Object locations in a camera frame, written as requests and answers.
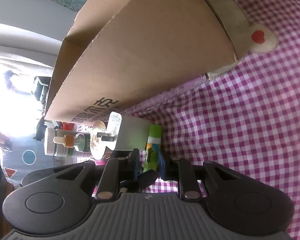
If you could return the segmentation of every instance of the glue stick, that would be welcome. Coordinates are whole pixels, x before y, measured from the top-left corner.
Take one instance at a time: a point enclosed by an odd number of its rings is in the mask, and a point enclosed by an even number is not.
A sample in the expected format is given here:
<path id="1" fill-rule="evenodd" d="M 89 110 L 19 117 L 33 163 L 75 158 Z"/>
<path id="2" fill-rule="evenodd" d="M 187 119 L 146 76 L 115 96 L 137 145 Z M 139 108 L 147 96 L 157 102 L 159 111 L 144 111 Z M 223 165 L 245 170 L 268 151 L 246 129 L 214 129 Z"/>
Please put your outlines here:
<path id="1" fill-rule="evenodd" d="M 146 148 L 146 161 L 143 172 L 158 169 L 158 152 L 161 144 L 162 126 L 151 124 Z"/>

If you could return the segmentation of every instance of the heart appliqué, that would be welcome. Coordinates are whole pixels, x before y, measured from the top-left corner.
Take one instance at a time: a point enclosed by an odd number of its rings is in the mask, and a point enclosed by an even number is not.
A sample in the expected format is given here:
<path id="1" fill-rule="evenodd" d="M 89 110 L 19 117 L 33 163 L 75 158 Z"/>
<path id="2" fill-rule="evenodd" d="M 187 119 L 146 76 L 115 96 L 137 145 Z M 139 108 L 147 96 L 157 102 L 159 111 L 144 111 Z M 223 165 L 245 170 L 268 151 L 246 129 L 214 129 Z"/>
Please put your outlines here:
<path id="1" fill-rule="evenodd" d="M 256 30 L 251 35 L 251 38 L 255 43 L 262 44 L 265 42 L 265 33 L 261 30 Z"/>

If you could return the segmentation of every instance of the checkered cloth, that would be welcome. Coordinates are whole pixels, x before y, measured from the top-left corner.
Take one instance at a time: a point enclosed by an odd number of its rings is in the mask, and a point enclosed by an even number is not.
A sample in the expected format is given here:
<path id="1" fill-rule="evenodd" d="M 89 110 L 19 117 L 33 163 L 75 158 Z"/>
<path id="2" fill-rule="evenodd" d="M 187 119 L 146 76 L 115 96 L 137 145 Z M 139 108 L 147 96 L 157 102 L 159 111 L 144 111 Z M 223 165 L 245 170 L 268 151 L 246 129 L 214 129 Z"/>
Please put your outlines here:
<path id="1" fill-rule="evenodd" d="M 125 111 L 164 127 L 171 156 L 213 160 L 276 187 L 295 205 L 288 233 L 300 240 L 300 0 L 233 0 L 278 38 L 211 81 L 199 77 Z M 148 191 L 176 191 L 157 180 Z"/>

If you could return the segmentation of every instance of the metal bolt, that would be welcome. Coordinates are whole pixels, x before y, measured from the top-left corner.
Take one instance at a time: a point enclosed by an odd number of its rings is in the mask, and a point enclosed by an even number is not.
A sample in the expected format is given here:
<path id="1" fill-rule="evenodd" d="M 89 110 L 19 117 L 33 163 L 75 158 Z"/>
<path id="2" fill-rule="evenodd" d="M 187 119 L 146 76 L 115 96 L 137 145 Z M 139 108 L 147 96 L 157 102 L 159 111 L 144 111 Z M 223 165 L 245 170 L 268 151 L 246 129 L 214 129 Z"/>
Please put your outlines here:
<path id="1" fill-rule="evenodd" d="M 185 197 L 189 199 L 197 199 L 200 197 L 200 193 L 197 191 L 190 190 L 185 193 Z"/>
<path id="2" fill-rule="evenodd" d="M 102 136 L 111 136 L 111 133 L 104 133 L 104 132 L 97 133 L 97 137 L 102 137 Z"/>
<path id="3" fill-rule="evenodd" d="M 109 198 L 112 198 L 112 193 L 110 191 L 101 191 L 98 193 L 97 198 L 109 199 Z"/>
<path id="4" fill-rule="evenodd" d="M 114 141 L 114 136 L 102 136 L 101 141 L 104 142 L 113 142 Z"/>
<path id="5" fill-rule="evenodd" d="M 120 189 L 120 192 L 122 192 L 122 193 L 126 193 L 128 191 L 128 189 L 126 188 L 126 187 L 122 187 L 121 189 Z"/>

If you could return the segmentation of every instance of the cardboard box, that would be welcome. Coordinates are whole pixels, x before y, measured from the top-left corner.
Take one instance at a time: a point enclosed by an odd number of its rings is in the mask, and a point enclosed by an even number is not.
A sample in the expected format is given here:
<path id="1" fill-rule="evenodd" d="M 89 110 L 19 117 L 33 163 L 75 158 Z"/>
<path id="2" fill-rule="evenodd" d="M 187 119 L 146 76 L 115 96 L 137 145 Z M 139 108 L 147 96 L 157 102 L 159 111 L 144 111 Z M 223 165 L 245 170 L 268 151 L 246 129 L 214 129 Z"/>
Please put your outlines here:
<path id="1" fill-rule="evenodd" d="M 88 0 L 62 43 L 45 118 L 92 124 L 236 59 L 205 0 Z"/>

